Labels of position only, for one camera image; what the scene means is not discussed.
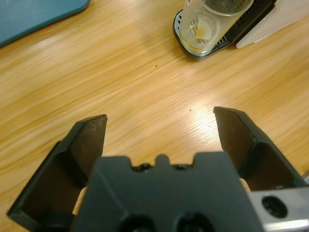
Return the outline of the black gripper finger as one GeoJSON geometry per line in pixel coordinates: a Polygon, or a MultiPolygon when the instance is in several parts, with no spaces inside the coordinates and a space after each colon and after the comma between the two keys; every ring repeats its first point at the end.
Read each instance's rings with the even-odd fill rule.
{"type": "Polygon", "coordinates": [[[252,191],[306,187],[272,140],[243,111],[215,106],[220,143],[252,191]]]}
{"type": "Polygon", "coordinates": [[[76,122],[21,191],[8,218],[27,230],[69,230],[74,207],[102,155],[106,115],[76,122]]]}

